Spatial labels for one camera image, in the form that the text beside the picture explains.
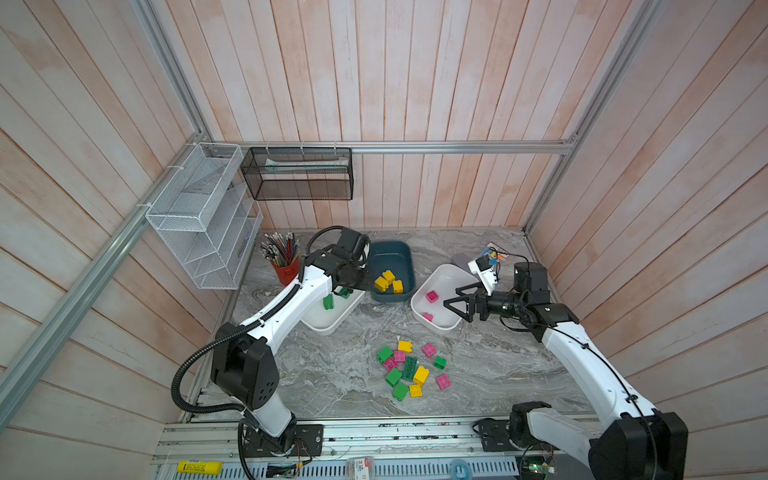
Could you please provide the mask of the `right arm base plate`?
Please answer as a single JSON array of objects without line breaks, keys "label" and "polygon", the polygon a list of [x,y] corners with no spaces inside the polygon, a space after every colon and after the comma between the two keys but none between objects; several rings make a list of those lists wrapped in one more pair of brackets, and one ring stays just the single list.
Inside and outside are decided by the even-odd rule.
[{"label": "right arm base plate", "polygon": [[516,445],[511,441],[509,421],[493,418],[477,420],[472,430],[478,435],[484,452],[512,452]]}]

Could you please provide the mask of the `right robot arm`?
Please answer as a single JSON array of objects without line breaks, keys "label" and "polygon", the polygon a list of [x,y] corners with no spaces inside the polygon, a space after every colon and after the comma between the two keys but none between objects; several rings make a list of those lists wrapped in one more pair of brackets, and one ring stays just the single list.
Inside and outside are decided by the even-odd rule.
[{"label": "right robot arm", "polygon": [[528,450],[548,444],[587,466],[596,479],[681,479],[688,428],[673,412],[663,412],[611,365],[590,339],[576,314],[551,299],[548,273],[520,258],[511,289],[499,291],[500,265],[488,255],[469,262],[478,282],[457,288],[444,300],[461,319],[485,321],[491,315],[516,319],[566,368],[597,415],[579,422],[541,401],[514,405],[508,421],[512,445]]}]

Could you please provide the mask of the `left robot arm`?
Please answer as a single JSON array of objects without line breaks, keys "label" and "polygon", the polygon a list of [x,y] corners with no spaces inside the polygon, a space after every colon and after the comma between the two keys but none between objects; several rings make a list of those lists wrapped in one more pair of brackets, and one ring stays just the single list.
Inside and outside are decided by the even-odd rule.
[{"label": "left robot arm", "polygon": [[211,381],[236,399],[236,408],[273,438],[285,435],[294,420],[277,393],[280,374],[275,355],[280,346],[320,300],[343,289],[366,290],[373,282],[367,266],[369,237],[332,226],[311,239],[332,231],[339,232],[336,242],[308,250],[297,277],[262,310],[236,327],[220,328],[216,334]]}]

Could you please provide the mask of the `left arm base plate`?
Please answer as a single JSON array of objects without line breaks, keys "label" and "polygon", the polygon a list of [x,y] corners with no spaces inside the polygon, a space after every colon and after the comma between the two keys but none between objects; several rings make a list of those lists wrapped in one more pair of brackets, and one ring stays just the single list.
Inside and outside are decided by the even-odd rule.
[{"label": "left arm base plate", "polygon": [[246,458],[314,458],[322,453],[323,437],[322,424],[289,427],[279,438],[244,425],[239,434],[239,448]]}]

